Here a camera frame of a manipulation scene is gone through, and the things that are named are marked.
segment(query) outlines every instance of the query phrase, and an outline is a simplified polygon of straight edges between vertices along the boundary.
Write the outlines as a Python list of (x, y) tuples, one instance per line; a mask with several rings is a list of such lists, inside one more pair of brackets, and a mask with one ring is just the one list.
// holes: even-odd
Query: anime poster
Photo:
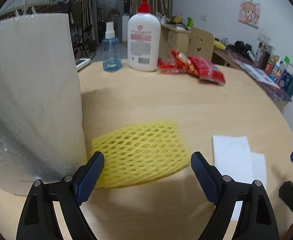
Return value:
[(243, 22), (253, 27), (259, 27), (261, 5), (251, 1), (241, 1), (239, 22)]

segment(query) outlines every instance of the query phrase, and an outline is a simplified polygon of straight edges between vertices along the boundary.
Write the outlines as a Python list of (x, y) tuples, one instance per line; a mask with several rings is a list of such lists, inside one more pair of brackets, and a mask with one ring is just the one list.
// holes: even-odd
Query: wall socket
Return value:
[(259, 33), (257, 34), (257, 40), (258, 40), (258, 41), (265, 41), (265, 34), (259, 32)]
[(266, 42), (267, 44), (270, 44), (271, 41), (272, 41), (271, 37), (269, 37), (269, 36), (265, 36), (265, 42)]

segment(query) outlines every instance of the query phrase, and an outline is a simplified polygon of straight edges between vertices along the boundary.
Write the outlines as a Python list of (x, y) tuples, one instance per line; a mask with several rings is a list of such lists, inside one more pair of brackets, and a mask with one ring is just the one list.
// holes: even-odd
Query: red pump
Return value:
[(151, 13), (151, 7), (147, 0), (142, 0), (142, 3), (140, 3), (139, 8), (137, 9), (137, 13)]

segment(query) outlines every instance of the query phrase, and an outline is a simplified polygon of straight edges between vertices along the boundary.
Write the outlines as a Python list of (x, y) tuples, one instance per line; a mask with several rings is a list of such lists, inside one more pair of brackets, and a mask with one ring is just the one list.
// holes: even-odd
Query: foam fruit net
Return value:
[(92, 140), (105, 165), (96, 187), (118, 187), (168, 176), (190, 163), (191, 151), (174, 122), (130, 125)]

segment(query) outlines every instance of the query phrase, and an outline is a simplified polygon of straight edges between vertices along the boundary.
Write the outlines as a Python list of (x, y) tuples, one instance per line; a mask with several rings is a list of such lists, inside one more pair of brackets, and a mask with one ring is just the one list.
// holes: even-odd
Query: white pump bottle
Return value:
[(158, 64), (161, 24), (147, 0), (128, 21), (128, 64), (140, 71), (154, 71)]

